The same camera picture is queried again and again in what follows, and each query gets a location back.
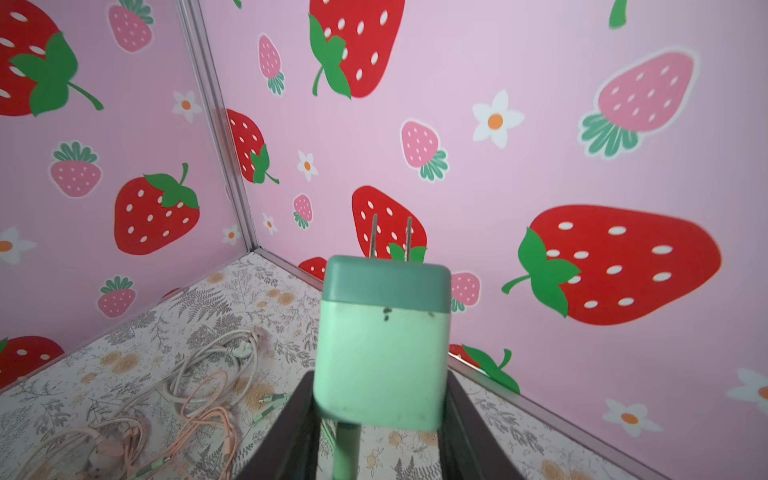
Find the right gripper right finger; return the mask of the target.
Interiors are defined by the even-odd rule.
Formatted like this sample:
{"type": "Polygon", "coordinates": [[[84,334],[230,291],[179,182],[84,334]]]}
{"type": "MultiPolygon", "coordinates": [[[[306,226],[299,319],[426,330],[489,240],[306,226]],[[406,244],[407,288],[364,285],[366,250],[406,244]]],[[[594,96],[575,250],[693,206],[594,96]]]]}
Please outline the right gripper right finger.
{"type": "Polygon", "coordinates": [[[449,372],[438,430],[439,460],[445,480],[524,480],[469,396],[449,372]]]}

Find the green plug adapter front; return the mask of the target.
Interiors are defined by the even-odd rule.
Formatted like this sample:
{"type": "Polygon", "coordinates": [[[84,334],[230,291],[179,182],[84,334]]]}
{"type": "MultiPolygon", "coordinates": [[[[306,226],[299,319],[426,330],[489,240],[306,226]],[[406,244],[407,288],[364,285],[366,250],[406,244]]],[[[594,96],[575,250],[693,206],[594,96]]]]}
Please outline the green plug adapter front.
{"type": "Polygon", "coordinates": [[[451,273],[409,260],[334,256],[323,283],[313,395],[336,422],[332,476],[354,479],[364,425],[442,423],[451,273]]]}

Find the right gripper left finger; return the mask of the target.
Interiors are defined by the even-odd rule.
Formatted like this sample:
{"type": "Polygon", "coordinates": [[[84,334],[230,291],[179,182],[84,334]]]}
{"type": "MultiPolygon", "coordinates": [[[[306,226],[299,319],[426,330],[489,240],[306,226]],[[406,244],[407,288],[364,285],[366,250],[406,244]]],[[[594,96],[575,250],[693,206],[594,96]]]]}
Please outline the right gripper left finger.
{"type": "Polygon", "coordinates": [[[304,374],[237,480],[315,480],[321,417],[313,397],[314,371],[304,374]]]}

